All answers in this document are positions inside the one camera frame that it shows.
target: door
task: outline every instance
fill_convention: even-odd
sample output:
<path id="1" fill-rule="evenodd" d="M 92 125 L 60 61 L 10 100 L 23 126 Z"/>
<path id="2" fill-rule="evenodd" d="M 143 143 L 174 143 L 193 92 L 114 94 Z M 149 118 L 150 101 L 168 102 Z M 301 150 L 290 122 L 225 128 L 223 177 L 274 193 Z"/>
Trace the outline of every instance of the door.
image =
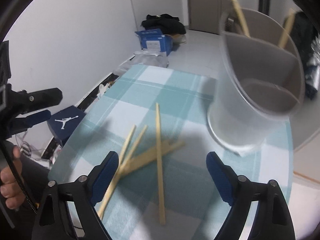
<path id="1" fill-rule="evenodd" d="M 189 29 L 218 34 L 221 13 L 230 6 L 229 0 L 188 0 Z"/>

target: label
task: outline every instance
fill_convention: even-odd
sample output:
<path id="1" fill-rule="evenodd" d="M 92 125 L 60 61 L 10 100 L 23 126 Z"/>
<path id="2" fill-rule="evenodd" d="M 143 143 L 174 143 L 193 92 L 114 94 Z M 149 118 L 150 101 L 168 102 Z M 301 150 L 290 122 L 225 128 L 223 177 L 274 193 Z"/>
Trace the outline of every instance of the label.
<path id="1" fill-rule="evenodd" d="M 151 51 L 161 51 L 160 41 L 146 41 L 147 49 Z"/>

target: table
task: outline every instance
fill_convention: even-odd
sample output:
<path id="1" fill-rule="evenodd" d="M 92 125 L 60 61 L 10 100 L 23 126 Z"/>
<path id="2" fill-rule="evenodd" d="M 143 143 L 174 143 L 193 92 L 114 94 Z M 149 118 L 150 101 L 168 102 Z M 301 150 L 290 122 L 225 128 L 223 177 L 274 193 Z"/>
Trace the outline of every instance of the table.
<path id="1" fill-rule="evenodd" d="M 158 221 L 156 163 L 121 179 L 103 217 L 114 240 L 213 239 L 230 207 L 223 202 L 206 169 L 215 151 L 239 175 L 251 181 L 278 181 L 288 203 L 293 171 L 289 122 L 246 157 L 225 150 L 211 137 L 207 108 L 216 80 L 191 73 L 135 65 L 104 94 L 76 128 L 49 173 L 58 183 L 88 174 L 111 150 L 120 152 L 131 127 L 132 142 L 147 124 L 136 155 L 154 146 L 155 103 L 160 104 L 162 140 L 186 145 L 163 158 L 166 226 Z M 241 238 L 247 239 L 257 203 L 253 202 Z"/>

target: wire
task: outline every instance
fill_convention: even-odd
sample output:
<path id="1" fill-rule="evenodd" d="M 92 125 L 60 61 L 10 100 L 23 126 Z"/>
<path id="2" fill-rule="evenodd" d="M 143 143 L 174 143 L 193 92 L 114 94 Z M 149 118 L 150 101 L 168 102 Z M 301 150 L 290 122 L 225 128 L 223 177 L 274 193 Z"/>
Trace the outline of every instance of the wire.
<path id="1" fill-rule="evenodd" d="M 19 147 L 19 149 L 20 149 L 20 145 L 19 145 L 19 143 L 18 143 L 18 139 L 17 139 L 17 134 L 15 134 L 15 137 L 16 137 L 17 145 L 18 145 L 18 147 Z"/>
<path id="2" fill-rule="evenodd" d="M 20 140 L 21 140 L 21 144 L 20 145 L 18 143 L 17 134 L 15 135 L 16 142 L 17 142 L 17 145 L 19 147 L 20 152 L 23 153 L 28 158 L 31 158 L 31 159 L 34 159 L 34 160 L 42 160 L 41 158 L 39 158 L 39 159 L 32 158 L 31 157 L 31 153 L 32 152 L 36 152 L 36 151 L 42 151 L 44 149 L 42 148 L 42 149 L 34 149 L 34 150 L 32 150 L 30 144 L 27 143 L 26 141 L 24 141 L 25 135 L 26 135 L 26 133 L 23 135 L 22 138 L 20 138 Z"/>

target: plastic bag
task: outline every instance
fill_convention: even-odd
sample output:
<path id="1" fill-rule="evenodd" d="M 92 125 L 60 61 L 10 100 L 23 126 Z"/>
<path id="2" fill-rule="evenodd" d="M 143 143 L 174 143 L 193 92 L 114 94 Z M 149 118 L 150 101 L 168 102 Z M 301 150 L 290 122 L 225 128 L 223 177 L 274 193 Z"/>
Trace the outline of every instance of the plastic bag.
<path id="1" fill-rule="evenodd" d="M 122 76 L 131 68 L 131 66 L 137 64 L 166 68 L 169 64 L 169 61 L 166 52 L 149 51 L 144 49 L 141 51 L 136 51 L 134 53 L 134 58 L 122 63 L 113 73 L 115 75 Z"/>
<path id="2" fill-rule="evenodd" d="M 172 37 L 173 44 L 181 45 L 187 42 L 187 37 L 185 35 L 178 34 L 178 35 L 173 35 L 171 37 Z"/>

